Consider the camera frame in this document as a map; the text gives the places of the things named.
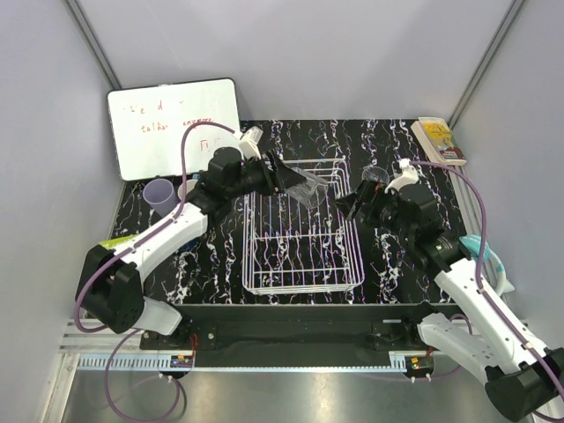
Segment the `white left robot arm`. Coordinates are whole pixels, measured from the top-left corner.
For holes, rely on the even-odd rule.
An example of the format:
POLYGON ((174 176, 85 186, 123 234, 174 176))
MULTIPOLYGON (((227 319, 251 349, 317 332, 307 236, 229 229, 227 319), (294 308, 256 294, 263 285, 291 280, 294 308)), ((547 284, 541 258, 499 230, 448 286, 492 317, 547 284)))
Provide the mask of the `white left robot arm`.
POLYGON ((190 327, 174 306, 144 293, 145 279, 174 252, 194 241, 231 210, 233 201, 258 193, 279 195, 306 182, 276 154, 245 159, 232 148, 218 149, 191 191, 155 225, 114 248, 97 245, 86 255, 75 299, 75 324, 85 310, 116 334, 127 330, 159 333, 170 348, 189 342, 190 327))

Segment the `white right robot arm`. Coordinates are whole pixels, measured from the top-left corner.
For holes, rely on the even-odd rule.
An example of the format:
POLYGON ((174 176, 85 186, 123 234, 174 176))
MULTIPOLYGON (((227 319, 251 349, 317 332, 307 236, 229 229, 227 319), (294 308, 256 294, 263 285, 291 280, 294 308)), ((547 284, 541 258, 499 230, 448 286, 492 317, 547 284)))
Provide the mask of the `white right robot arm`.
POLYGON ((563 350, 549 348, 504 303, 482 276, 470 251, 448 232, 433 193, 419 184, 385 189, 363 181, 336 206, 348 220, 385 228, 403 241, 405 251, 478 330, 458 329, 433 306, 400 327, 405 346, 424 345, 445 353, 479 380, 494 408, 517 422, 559 395, 563 386, 563 350))

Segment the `teal floral ceramic mug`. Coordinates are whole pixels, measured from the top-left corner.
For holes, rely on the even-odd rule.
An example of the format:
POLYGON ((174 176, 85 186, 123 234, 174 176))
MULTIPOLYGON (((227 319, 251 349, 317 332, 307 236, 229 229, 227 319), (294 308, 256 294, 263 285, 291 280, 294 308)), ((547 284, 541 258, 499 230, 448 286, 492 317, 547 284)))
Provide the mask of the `teal floral ceramic mug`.
POLYGON ((196 187, 197 180, 189 179, 183 182, 177 189, 177 196, 181 202, 186 201, 187 195, 196 187))

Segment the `lavender plastic cup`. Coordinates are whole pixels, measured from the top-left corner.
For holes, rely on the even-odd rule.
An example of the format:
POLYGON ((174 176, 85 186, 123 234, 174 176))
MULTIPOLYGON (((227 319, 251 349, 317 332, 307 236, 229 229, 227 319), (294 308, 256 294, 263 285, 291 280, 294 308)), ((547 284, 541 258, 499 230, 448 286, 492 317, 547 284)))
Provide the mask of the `lavender plastic cup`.
POLYGON ((166 217, 180 203, 173 183, 162 178, 145 185, 143 199, 161 218, 166 217))

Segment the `clear glass cup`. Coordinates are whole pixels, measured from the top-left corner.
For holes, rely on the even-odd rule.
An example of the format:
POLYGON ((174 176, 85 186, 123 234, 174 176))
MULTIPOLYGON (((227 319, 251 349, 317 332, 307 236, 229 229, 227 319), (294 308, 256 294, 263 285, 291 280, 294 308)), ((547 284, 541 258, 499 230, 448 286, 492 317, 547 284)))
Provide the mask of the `clear glass cup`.
POLYGON ((390 175, 388 172, 377 165, 369 165, 363 168, 362 179, 365 181, 372 181, 388 185, 390 183, 390 175))
POLYGON ((286 193, 308 209, 319 207, 326 199, 329 183, 322 177, 299 167, 292 170, 305 178, 304 182, 289 188, 286 193))

